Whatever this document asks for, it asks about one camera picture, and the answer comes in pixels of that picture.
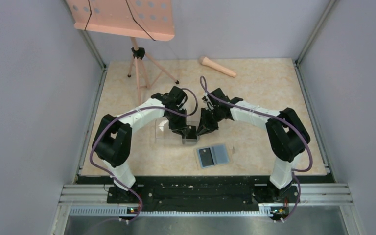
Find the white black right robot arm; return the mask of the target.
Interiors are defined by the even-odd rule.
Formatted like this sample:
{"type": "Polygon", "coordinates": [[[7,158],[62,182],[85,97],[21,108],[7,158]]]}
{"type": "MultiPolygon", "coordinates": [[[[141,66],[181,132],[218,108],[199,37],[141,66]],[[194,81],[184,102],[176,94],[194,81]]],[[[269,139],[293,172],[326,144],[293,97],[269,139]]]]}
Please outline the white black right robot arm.
{"type": "Polygon", "coordinates": [[[229,99],[220,88],[212,92],[206,91],[203,101],[207,106],[201,108],[197,128],[199,136],[218,130],[219,122],[225,119],[245,122],[267,132],[276,159],[267,186],[258,196],[260,201],[284,200],[291,187],[293,174],[297,171],[297,160],[304,151],[307,151],[309,156],[306,171],[312,168],[313,157],[308,147],[311,138],[292,108],[268,110],[239,97],[229,99]]]}

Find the beige leather card holder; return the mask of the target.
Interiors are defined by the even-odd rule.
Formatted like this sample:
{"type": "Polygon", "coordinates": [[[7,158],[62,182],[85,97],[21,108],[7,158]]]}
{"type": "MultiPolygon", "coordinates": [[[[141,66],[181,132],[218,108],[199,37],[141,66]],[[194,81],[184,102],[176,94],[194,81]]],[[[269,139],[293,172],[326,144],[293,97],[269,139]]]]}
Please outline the beige leather card holder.
{"type": "Polygon", "coordinates": [[[200,170],[216,168],[233,163],[232,153],[225,143],[215,143],[194,149],[194,158],[200,170]]]}

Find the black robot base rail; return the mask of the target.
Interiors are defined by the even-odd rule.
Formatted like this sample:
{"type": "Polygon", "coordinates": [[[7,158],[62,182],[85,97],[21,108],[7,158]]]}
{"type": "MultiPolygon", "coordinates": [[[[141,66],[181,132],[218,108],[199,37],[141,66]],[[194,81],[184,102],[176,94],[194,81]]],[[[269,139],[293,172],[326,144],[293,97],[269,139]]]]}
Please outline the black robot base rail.
{"type": "Polygon", "coordinates": [[[142,212],[256,212],[263,203],[291,206],[298,198],[295,182],[277,189],[267,176],[138,176],[131,191],[108,176],[80,176],[78,185],[102,185],[108,204],[130,204],[142,212]]]}

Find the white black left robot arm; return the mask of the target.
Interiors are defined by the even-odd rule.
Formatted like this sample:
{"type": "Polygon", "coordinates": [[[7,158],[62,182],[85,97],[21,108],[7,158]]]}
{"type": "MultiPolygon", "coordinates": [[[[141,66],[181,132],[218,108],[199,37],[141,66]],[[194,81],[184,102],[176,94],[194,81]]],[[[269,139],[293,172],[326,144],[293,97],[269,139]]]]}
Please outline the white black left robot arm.
{"type": "Polygon", "coordinates": [[[142,198],[134,187],[136,178],[127,162],[133,135],[152,121],[166,118],[171,125],[170,129],[183,137],[189,129],[186,118],[198,110],[196,105],[191,113],[187,113],[185,104],[188,93],[192,93],[192,90],[173,86],[169,92],[155,93],[126,113],[116,116],[107,114],[102,118],[89,161],[92,166],[109,174],[119,189],[119,197],[125,202],[132,202],[137,198],[138,207],[143,207],[142,198]]]}

